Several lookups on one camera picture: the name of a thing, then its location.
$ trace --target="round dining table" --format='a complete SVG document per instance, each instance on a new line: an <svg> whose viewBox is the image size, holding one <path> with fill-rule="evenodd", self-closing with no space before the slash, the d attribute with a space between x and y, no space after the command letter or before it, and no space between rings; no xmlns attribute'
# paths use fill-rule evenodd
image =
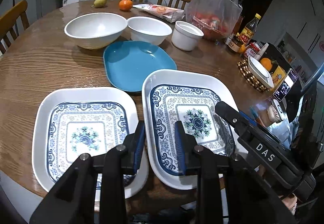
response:
<svg viewBox="0 0 324 224"><path fill-rule="evenodd" d="M118 2L109 0L104 7L94 8L93 0L87 0L56 9L33 23L0 57L0 170L41 197L47 192L38 183L31 164L34 123L40 103L49 93L62 88L112 86L105 73L104 49L76 46L65 35L64 26L78 16L95 12L116 13L125 18L154 17L137 8L121 11ZM117 40L130 40L129 29ZM170 35L160 47L175 61L178 70L207 74L223 82L243 112L270 96L247 83L237 68L239 54L226 45L201 39L193 51L185 52L172 44ZM143 120L141 94L129 95L136 104L139 120ZM166 186L150 167L145 186L126 199L126 209L128 214L156 213L194 200L195 190Z"/></svg>

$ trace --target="pear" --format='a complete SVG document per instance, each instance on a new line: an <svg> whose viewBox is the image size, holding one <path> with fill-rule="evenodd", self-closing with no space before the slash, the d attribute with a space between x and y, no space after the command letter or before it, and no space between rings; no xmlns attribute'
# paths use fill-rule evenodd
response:
<svg viewBox="0 0 324 224"><path fill-rule="evenodd" d="M95 7L95 8L101 8L106 4L107 0L95 0L95 2L93 2L93 5L91 7Z"/></svg>

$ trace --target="smartphone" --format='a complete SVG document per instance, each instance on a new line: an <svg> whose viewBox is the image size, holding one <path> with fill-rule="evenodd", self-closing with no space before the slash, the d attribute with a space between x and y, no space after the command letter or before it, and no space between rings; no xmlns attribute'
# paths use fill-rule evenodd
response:
<svg viewBox="0 0 324 224"><path fill-rule="evenodd" d="M291 87L294 85L294 83L297 81L298 77L293 69L289 69L286 76L283 78L283 80L279 83L277 88L273 92L273 97L278 100L278 102L281 102L284 97L287 95L287 93L290 91Z"/></svg>

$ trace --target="yellow box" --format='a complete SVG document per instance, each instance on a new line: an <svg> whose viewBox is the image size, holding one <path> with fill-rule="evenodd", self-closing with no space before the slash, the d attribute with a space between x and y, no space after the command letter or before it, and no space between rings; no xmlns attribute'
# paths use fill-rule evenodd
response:
<svg viewBox="0 0 324 224"><path fill-rule="evenodd" d="M272 81L273 81L273 89L271 89L271 90L275 90L277 88L278 84L281 82L281 80L285 76L286 76L286 72L283 70L283 68L278 66L271 76Z"/></svg>

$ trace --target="plastic bag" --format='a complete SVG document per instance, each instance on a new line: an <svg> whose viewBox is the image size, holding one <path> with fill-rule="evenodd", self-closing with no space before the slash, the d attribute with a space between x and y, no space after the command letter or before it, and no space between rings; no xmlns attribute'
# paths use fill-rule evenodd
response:
<svg viewBox="0 0 324 224"><path fill-rule="evenodd" d="M241 11L238 0L192 0L185 15L187 22L203 31L204 38L215 41L231 34Z"/></svg>

